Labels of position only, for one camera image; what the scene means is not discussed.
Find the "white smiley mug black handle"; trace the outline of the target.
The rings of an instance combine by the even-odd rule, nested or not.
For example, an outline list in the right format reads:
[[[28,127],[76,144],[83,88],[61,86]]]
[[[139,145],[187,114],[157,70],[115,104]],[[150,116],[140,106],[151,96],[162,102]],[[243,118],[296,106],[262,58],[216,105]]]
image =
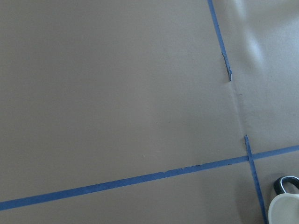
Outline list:
[[[271,201],[268,209],[270,224],[298,224],[299,223],[299,195],[288,193],[283,184],[290,183],[299,189],[299,178],[282,176],[273,183],[277,194]]]

